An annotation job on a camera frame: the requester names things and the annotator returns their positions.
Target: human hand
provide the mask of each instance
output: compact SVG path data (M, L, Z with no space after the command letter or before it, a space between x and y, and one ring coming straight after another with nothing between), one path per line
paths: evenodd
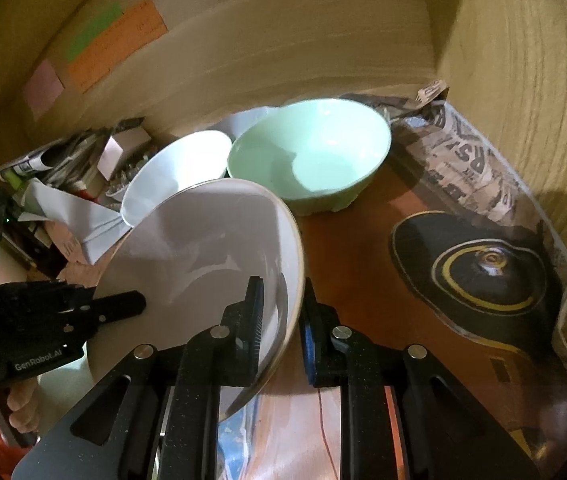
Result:
M12 411L8 421L19 433L37 431L39 428L39 381L36 377L10 385L7 407Z

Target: metal screw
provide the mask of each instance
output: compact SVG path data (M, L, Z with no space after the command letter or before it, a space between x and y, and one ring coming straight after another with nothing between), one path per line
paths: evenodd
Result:
M230 329L225 325L213 326L210 329L210 335L215 339L223 339L224 337L228 337L230 335Z
M337 339L348 339L353 334L353 331L348 327L339 325L332 329L332 335Z
M407 352L412 359L423 359L428 355L428 351L421 345L410 345Z
M152 345L143 344L137 346L132 353L137 359L147 359L154 353L154 348L152 348Z

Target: light green bowl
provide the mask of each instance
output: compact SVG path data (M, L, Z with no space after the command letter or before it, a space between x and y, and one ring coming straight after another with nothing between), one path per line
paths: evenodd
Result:
M239 137L228 173L282 198L293 213L348 207L390 150L390 128L371 108L314 99L281 108Z

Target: white paper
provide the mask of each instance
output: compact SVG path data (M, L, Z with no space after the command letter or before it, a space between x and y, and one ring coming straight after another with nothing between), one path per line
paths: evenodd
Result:
M23 194L15 199L25 210L20 221L54 220L67 225L81 243L89 264L96 263L130 230L120 213L48 187L35 178L28 181Z

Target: sticky note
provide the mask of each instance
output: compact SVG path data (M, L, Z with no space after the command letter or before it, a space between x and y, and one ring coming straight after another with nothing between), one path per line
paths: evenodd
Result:
M23 98L30 107L35 121L52 108L61 92L63 92L63 83L58 78L52 63L44 59L23 87Z
M112 25L122 14L123 11L121 10L121 6L119 4L112 4L110 7L102 10L99 15L90 20L90 22L88 22L74 37L70 46L68 46L68 49L66 50L67 62L73 62L76 57L83 52L90 43L92 43L94 38Z
M87 91L121 61L167 32L152 0L126 9L68 65L68 73L81 92Z

